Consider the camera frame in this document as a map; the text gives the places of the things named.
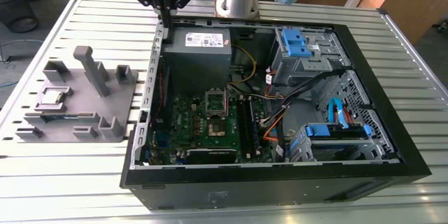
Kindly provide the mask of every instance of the motherboard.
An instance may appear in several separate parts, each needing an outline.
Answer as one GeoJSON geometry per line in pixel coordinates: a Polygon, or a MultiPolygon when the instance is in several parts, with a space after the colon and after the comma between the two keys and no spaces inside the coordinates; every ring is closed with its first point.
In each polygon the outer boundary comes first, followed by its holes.
{"type": "Polygon", "coordinates": [[[263,141],[264,103],[210,90],[204,96],[174,98],[171,130],[155,131],[147,159],[152,164],[272,162],[272,146],[263,141]]]}

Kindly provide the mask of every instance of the floor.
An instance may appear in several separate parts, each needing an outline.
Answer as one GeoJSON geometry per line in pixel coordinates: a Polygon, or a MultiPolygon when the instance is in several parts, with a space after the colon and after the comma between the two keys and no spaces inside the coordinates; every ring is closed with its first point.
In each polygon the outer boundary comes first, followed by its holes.
{"type": "MultiPolygon", "coordinates": [[[[12,34],[0,24],[0,44],[16,39],[44,40],[67,2],[68,0],[40,0],[34,2],[32,8],[40,22],[38,29],[26,34],[12,34]]],[[[3,47],[3,55],[4,57],[11,56],[11,64],[0,63],[0,87],[19,81],[39,46],[38,42],[19,42],[3,47]]],[[[443,84],[448,87],[448,72],[446,71],[448,67],[448,31],[440,34],[432,28],[419,41],[416,49],[443,84]]],[[[0,108],[14,88],[15,85],[0,88],[0,108]]]]}

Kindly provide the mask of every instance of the power supply label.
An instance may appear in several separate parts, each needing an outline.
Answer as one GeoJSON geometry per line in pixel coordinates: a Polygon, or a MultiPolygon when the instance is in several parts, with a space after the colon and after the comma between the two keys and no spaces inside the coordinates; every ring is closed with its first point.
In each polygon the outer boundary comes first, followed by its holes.
{"type": "Polygon", "coordinates": [[[187,33],[186,47],[224,47],[223,34],[187,33]]]}

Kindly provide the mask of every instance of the metal table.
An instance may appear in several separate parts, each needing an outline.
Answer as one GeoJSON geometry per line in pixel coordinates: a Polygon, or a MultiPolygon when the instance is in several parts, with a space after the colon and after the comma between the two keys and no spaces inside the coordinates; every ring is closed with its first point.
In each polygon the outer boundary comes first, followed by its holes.
{"type": "MultiPolygon", "coordinates": [[[[94,48],[106,68],[127,64],[146,80],[158,18],[136,0],[70,0],[0,112],[0,221],[92,223],[430,223],[448,219],[448,92],[387,15],[376,10],[262,3],[263,19],[344,24],[368,59],[434,175],[350,203],[150,212],[119,188],[127,141],[111,144],[23,143],[48,59],[70,68],[78,45],[94,48]]],[[[212,16],[214,2],[194,0],[180,14],[212,16]]],[[[135,96],[134,106],[142,97],[135,96]]],[[[136,121],[131,110],[128,132],[136,121]]]]}

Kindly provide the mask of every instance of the gray stand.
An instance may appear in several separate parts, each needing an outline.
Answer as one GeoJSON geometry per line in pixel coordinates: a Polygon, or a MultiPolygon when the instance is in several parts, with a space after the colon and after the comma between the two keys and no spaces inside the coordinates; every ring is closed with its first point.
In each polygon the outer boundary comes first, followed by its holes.
{"type": "Polygon", "coordinates": [[[91,55],[90,47],[76,48],[75,57],[86,69],[67,69],[62,61],[48,62],[36,112],[24,116],[35,127],[16,131],[26,141],[123,141],[138,71],[127,65],[106,70],[91,55]]]}

